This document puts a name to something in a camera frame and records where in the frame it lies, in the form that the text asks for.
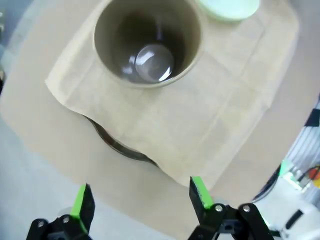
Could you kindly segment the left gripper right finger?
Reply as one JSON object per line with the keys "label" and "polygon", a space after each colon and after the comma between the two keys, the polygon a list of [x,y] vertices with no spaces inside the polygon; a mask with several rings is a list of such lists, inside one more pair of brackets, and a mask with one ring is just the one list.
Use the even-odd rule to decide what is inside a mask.
{"label": "left gripper right finger", "polygon": [[233,208],[215,203],[199,176],[190,177],[189,198],[198,219],[190,240],[217,240],[220,235],[230,235],[234,240],[273,238],[256,205],[244,203]]}

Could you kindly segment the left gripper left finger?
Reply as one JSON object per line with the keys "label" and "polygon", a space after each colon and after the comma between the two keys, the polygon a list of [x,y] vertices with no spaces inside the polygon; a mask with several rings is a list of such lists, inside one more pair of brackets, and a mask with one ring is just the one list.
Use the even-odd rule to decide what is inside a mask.
{"label": "left gripper left finger", "polygon": [[27,240],[90,240],[90,228],[95,213],[95,200],[89,184],[80,187],[69,214],[48,222],[44,218],[32,221]]}

